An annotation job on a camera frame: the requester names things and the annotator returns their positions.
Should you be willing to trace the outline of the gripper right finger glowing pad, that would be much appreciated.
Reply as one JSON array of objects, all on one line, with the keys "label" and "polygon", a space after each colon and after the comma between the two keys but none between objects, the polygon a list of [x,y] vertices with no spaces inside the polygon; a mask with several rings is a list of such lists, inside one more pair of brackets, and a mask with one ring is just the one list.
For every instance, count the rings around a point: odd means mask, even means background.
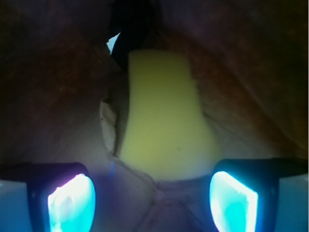
[{"label": "gripper right finger glowing pad", "polygon": [[307,232],[306,159],[224,159],[210,180],[212,220],[219,232]]}]

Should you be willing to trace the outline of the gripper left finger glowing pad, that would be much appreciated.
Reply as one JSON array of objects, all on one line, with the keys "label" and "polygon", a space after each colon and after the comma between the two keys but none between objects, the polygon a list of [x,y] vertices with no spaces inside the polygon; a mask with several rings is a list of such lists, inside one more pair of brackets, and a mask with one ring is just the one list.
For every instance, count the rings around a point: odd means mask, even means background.
[{"label": "gripper left finger glowing pad", "polygon": [[94,183],[81,163],[0,166],[2,232],[89,232],[95,210]]}]

